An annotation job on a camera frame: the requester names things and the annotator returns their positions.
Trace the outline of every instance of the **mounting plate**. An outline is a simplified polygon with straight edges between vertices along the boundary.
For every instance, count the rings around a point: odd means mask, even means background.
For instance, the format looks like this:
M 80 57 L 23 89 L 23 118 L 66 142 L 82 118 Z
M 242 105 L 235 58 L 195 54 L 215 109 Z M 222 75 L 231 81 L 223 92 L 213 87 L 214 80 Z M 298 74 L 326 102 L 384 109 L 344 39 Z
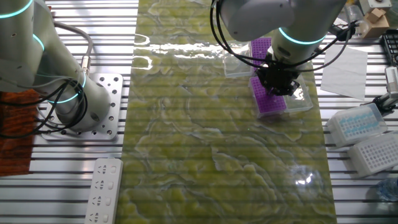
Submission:
M 66 132 L 42 134 L 44 139 L 48 141 L 113 141 L 115 139 L 118 133 L 123 77 L 120 74 L 94 73 L 90 74 L 90 78 L 94 82 L 103 85 L 111 98 L 111 105 L 109 106 L 108 114 L 105 116 L 104 120 L 90 131 L 77 133 L 70 129 L 66 129 Z M 44 116 L 48 115 L 51 106 L 52 105 L 48 103 Z M 53 113 L 52 121 L 54 123 L 61 123 L 56 113 Z M 51 128 L 44 126 L 41 130 L 47 131 L 49 129 Z

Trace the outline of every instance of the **electrical outlet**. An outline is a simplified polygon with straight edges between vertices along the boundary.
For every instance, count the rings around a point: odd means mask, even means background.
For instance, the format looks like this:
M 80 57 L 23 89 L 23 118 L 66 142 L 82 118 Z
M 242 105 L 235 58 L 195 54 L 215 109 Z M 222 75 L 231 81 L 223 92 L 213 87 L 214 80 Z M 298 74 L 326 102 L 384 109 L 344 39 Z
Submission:
M 98 219 L 100 218 L 100 215 L 99 215 L 99 213 L 97 212 L 97 213 L 91 213 L 89 216 L 88 216 L 88 221 L 90 221 L 90 223 L 98 223 Z
M 96 160 L 85 224 L 114 223 L 122 168 L 120 159 Z
M 94 188 L 99 190 L 104 189 L 104 181 L 103 180 L 96 181 Z

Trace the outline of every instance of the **teal light ring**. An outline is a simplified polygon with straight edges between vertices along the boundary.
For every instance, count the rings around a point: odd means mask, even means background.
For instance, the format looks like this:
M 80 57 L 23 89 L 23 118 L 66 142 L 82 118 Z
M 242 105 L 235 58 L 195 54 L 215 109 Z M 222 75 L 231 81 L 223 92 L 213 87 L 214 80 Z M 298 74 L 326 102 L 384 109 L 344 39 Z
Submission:
M 85 80 L 83 81 L 83 85 L 81 86 L 82 88 L 84 88 L 85 85 L 86 85 L 86 73 L 84 73 L 84 76 L 85 76 Z M 76 93 L 73 97 L 71 97 L 71 98 L 69 98 L 69 99 L 67 99 L 67 100 L 59 101 L 59 102 L 57 102 L 57 104 L 69 102 L 69 101 L 75 99 L 78 95 L 79 95 L 79 93 Z
M 34 38 L 35 40 L 38 41 L 38 43 L 42 46 L 43 51 L 44 51 L 44 44 L 43 44 L 43 42 L 42 42 L 36 35 L 34 35 L 34 34 L 33 34 L 33 38 Z
M 29 8 L 29 6 L 32 3 L 33 3 L 33 0 L 30 0 L 29 3 L 25 7 L 23 7 L 22 9 L 20 9 L 20 10 L 18 10 L 16 12 L 10 13 L 10 14 L 0 15 L 0 19 L 10 18 L 10 17 L 16 16 L 16 15 L 19 15 L 19 14 L 23 13 L 27 8 Z
M 282 28 L 279 28 L 279 32 L 280 32 L 286 39 L 290 40 L 291 42 L 296 43 L 296 44 L 302 44 L 302 45 L 316 44 L 316 43 L 319 43 L 319 42 L 323 41 L 323 39 L 326 37 L 326 36 L 324 36 L 324 37 L 322 37 L 321 39 L 316 40 L 316 41 L 299 41 L 299 40 L 296 40 L 296 39 L 293 39 L 293 38 L 289 37 L 289 36 L 282 30 Z

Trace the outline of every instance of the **purple tube rack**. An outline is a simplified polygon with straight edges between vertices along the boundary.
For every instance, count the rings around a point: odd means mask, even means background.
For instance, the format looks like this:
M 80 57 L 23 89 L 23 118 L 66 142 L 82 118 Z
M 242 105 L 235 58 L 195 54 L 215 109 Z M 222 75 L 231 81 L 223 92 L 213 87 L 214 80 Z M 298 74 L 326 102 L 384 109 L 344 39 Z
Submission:
M 258 118 L 264 115 L 281 113 L 286 110 L 284 97 L 268 95 L 266 89 L 261 85 L 259 77 L 251 77 L 250 84 L 260 112 L 257 116 Z
M 267 55 L 268 48 L 271 46 L 271 38 L 258 38 L 251 42 L 251 55 L 254 58 L 265 58 Z M 253 61 L 255 65 L 261 65 L 262 62 Z

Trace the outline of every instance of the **clear container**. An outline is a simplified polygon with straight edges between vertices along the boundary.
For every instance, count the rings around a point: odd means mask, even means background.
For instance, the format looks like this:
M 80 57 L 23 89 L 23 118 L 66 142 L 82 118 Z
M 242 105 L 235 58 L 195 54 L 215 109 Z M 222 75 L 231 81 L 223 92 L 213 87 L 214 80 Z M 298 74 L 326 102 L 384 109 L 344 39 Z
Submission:
M 377 184 L 377 194 L 383 200 L 398 201 L 398 179 L 386 179 Z
M 391 0 L 392 7 L 387 11 L 386 17 L 390 29 L 398 28 L 398 0 Z
M 357 5 L 352 5 L 352 6 L 347 6 L 348 9 L 348 14 L 349 14 L 349 20 L 352 21 L 357 21 L 357 24 L 360 23 L 364 23 L 364 18 L 363 18 L 363 14 L 362 14 L 362 10 L 359 8 L 359 6 Z M 340 12 L 338 18 L 342 19 L 345 22 L 348 22 L 347 20 L 347 16 L 345 13 L 345 9 L 343 8 L 343 10 Z M 361 29 L 359 28 L 359 26 L 357 28 L 355 28 L 355 36 L 361 36 Z
M 347 153 L 360 177 L 397 166 L 398 131 L 357 143 Z
M 337 147 L 358 143 L 388 129 L 374 103 L 339 111 L 326 125 Z
M 294 91 L 292 96 L 285 95 L 286 113 L 307 111 L 313 107 L 308 87 L 305 85 L 303 76 L 299 76 L 296 81 L 300 86 Z
M 240 55 L 251 56 L 251 49 L 249 42 L 229 42 L 231 49 Z M 224 74 L 226 78 L 245 77 L 252 75 L 251 66 L 237 59 L 234 55 L 226 50 L 223 51 Z

